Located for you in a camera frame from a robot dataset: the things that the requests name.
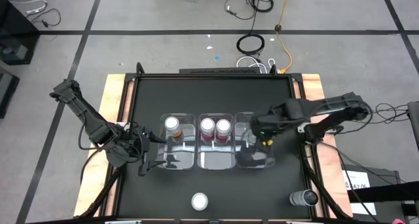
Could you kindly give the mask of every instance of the container lid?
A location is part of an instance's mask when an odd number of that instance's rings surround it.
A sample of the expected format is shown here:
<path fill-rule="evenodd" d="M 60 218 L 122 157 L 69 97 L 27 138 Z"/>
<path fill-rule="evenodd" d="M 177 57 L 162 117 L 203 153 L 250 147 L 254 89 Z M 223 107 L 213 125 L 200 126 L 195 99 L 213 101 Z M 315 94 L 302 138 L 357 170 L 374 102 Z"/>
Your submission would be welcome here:
<path fill-rule="evenodd" d="M 212 119 L 206 118 L 201 121 L 201 130 L 204 132 L 214 131 L 215 123 Z"/>
<path fill-rule="evenodd" d="M 208 197 L 204 193 L 196 193 L 192 196 L 191 203 L 196 211 L 202 211 L 207 208 Z"/>
<path fill-rule="evenodd" d="M 167 130 L 175 130 L 179 126 L 179 120 L 175 117 L 168 117 L 164 121 L 164 126 Z"/>
<path fill-rule="evenodd" d="M 226 119 L 221 119 L 217 122 L 217 131 L 221 133 L 227 133 L 230 132 L 230 122 Z"/>
<path fill-rule="evenodd" d="M 304 193 L 304 199 L 307 204 L 309 205 L 315 205 L 317 204 L 317 201 L 319 200 L 317 194 L 314 191 L 306 191 Z"/>

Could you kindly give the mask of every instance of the black tabletop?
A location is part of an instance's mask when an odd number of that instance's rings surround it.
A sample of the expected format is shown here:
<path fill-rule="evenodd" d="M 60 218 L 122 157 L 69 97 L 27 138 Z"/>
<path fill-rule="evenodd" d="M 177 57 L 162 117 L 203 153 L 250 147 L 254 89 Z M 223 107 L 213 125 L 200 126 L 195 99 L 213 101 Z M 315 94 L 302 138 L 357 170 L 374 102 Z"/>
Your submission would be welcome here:
<path fill-rule="evenodd" d="M 291 79 L 142 79 L 137 86 L 133 120 L 159 133 L 165 113 L 266 113 L 271 104 L 293 97 Z M 296 132 L 276 138 L 276 164 L 264 170 L 190 170 L 153 168 L 138 177 L 138 164 L 127 166 L 118 215 L 153 219 L 307 219 L 309 209 L 289 202 L 305 189 Z M 156 149 L 150 152 L 156 156 Z M 191 206 L 205 193 L 204 211 Z"/>

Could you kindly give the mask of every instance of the bottle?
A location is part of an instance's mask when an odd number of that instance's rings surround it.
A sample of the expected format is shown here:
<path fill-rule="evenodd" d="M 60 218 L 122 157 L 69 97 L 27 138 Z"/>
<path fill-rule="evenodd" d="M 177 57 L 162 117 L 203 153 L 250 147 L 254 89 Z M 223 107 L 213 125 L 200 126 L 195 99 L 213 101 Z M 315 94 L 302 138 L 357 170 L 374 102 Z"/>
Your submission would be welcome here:
<path fill-rule="evenodd" d="M 231 124 L 228 120 L 226 119 L 221 119 L 220 121 L 217 122 L 217 139 L 219 139 L 220 141 L 227 141 L 228 140 L 228 136 L 230 135 L 230 131 L 231 131 Z"/>
<path fill-rule="evenodd" d="M 294 206 L 314 206 L 319 197 L 312 190 L 297 191 L 289 195 L 289 201 Z"/>
<path fill-rule="evenodd" d="M 212 119 L 206 118 L 201 121 L 200 130 L 202 140 L 211 140 L 214 138 L 215 123 Z"/>
<path fill-rule="evenodd" d="M 175 117 L 168 117 L 164 121 L 164 127 L 172 135 L 174 142 L 182 143 L 183 141 L 183 134 L 182 129 L 179 126 L 179 120 Z"/>

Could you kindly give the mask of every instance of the metal can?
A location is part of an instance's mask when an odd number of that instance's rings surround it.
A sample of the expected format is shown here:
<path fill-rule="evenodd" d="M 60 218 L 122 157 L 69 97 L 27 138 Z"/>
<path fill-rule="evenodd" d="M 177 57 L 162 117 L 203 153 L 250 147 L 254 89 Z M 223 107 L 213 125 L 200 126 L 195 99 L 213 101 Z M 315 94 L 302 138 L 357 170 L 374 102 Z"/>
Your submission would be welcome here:
<path fill-rule="evenodd" d="M 297 191 L 289 195 L 289 201 L 294 206 L 314 206 L 319 197 L 312 190 Z"/>

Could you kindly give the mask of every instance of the white bottle cap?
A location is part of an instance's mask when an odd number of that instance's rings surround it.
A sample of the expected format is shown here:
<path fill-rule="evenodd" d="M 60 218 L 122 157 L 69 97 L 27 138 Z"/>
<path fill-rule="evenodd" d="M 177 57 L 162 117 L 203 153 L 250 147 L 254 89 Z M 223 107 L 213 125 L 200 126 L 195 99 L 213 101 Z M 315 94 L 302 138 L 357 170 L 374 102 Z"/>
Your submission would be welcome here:
<path fill-rule="evenodd" d="M 196 193 L 192 196 L 191 203 L 196 211 L 202 211 L 208 206 L 208 197 L 204 193 Z"/>
<path fill-rule="evenodd" d="M 219 135 L 226 135 L 230 132 L 231 125 L 230 122 L 226 119 L 221 119 L 217 122 L 217 132 Z"/>
<path fill-rule="evenodd" d="M 174 131 L 179 127 L 179 120 L 175 117 L 168 117 L 165 121 L 164 121 L 164 126 L 166 127 L 166 129 L 168 131 Z"/>
<path fill-rule="evenodd" d="M 201 121 L 201 131 L 205 134 L 210 134 L 214 131 L 215 123 L 212 119 L 206 118 Z"/>

